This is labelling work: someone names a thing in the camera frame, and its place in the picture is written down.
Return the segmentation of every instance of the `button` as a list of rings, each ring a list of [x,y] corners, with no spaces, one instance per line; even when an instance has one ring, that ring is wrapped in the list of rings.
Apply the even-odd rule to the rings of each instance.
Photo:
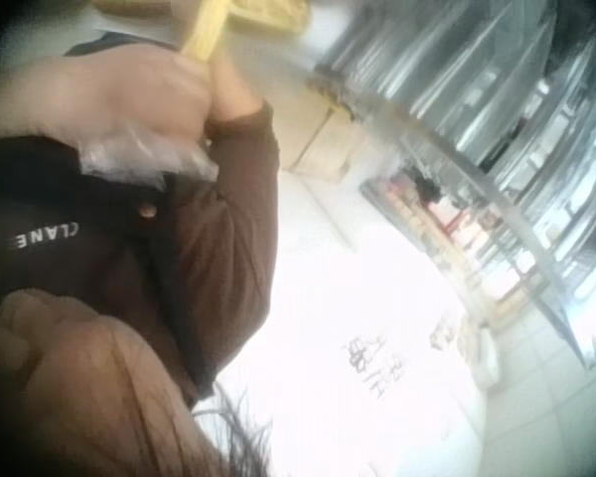
[[[139,215],[144,219],[154,219],[157,217],[157,206],[154,204],[143,204],[139,208]]]

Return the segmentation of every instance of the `sleeve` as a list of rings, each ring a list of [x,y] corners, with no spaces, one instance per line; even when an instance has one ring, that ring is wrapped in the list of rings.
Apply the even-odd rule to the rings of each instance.
[[[184,292],[203,351],[218,371],[269,311],[279,164],[271,119],[265,105],[251,116],[212,125],[217,181],[176,193]]]

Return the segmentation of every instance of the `person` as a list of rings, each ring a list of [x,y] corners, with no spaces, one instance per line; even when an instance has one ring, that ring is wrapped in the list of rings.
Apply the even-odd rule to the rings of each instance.
[[[265,475],[229,403],[227,457],[190,408],[268,313],[271,108],[224,50],[208,66],[121,37],[76,50],[0,74],[1,468]],[[81,174],[79,146],[127,121],[207,138],[217,181]]]

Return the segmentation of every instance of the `plastic bag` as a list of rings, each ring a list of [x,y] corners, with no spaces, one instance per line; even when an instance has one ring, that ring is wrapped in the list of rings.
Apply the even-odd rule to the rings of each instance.
[[[138,125],[79,146],[82,174],[163,191],[164,174],[214,182],[219,166],[197,144],[183,147]]]

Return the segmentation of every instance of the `hand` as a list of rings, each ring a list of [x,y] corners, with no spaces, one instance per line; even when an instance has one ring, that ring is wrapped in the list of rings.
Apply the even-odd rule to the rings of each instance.
[[[0,137],[77,146],[131,122],[190,142],[203,135],[210,104],[207,67],[151,45],[118,47],[0,76]]]
[[[212,108],[210,119],[229,122],[262,108],[263,100],[249,86],[227,51],[219,47],[210,61]]]

